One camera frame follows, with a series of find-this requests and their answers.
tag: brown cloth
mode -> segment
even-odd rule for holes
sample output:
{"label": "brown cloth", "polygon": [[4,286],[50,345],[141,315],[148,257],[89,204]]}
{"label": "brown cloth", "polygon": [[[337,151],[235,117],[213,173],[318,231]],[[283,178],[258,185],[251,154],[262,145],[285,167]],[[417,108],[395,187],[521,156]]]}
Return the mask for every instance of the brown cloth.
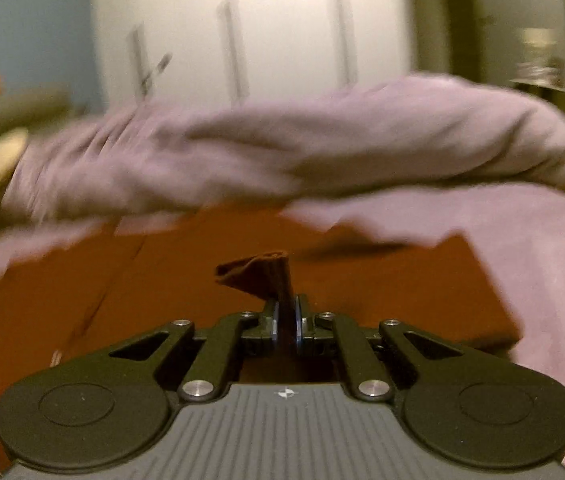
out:
{"label": "brown cloth", "polygon": [[[11,267],[0,279],[0,395],[13,382],[130,336],[192,319],[261,310],[231,286],[219,264],[289,254],[296,293],[315,312],[350,314],[363,326],[397,318],[481,348],[520,338],[470,246],[453,236],[436,248],[373,244],[354,228],[326,234],[272,209],[219,208],[152,235],[88,238]],[[267,290],[250,290],[258,296]],[[8,460],[0,446],[0,470]]]}

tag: silver bolt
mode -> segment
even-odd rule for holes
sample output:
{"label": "silver bolt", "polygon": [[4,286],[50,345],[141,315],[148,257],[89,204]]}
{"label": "silver bolt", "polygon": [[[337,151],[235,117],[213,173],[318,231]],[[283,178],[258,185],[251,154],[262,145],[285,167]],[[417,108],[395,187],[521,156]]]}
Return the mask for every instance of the silver bolt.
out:
{"label": "silver bolt", "polygon": [[372,379],[371,381],[364,381],[358,386],[358,390],[362,395],[367,397],[381,397],[387,395],[391,391],[391,386],[389,386],[385,381],[378,381]]}
{"label": "silver bolt", "polygon": [[182,391],[192,397],[204,397],[213,391],[213,384],[209,381],[189,381],[182,387]]}

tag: blue wall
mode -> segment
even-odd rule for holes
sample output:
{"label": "blue wall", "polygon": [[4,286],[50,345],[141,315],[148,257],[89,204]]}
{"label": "blue wall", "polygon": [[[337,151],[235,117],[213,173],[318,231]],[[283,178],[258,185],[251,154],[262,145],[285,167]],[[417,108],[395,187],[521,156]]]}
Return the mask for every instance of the blue wall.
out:
{"label": "blue wall", "polygon": [[77,104],[102,109],[91,0],[0,0],[5,90],[69,84]]}

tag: mattress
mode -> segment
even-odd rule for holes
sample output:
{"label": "mattress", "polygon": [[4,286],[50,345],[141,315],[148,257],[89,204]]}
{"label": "mattress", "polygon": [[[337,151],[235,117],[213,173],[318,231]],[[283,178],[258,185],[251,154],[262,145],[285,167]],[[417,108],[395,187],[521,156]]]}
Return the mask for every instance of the mattress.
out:
{"label": "mattress", "polygon": [[[462,232],[523,328],[513,359],[565,385],[565,194],[521,183],[405,186],[342,200],[299,200],[283,215],[321,228],[351,219],[377,240],[425,245]],[[174,214],[124,218],[118,231],[160,230],[176,220]],[[1,232],[0,276],[11,261],[72,244],[101,224],[93,219]]]}

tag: gray ribbed plate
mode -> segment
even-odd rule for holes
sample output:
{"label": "gray ribbed plate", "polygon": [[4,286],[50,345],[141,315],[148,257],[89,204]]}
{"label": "gray ribbed plate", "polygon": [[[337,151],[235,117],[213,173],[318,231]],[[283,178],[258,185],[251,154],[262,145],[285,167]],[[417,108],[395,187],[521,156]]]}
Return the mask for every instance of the gray ribbed plate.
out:
{"label": "gray ribbed plate", "polygon": [[388,407],[350,399],[339,384],[235,384],[217,402],[184,408],[158,444],[126,464],[75,476],[15,465],[4,478],[565,480],[565,469],[503,474],[453,465],[412,441]]}

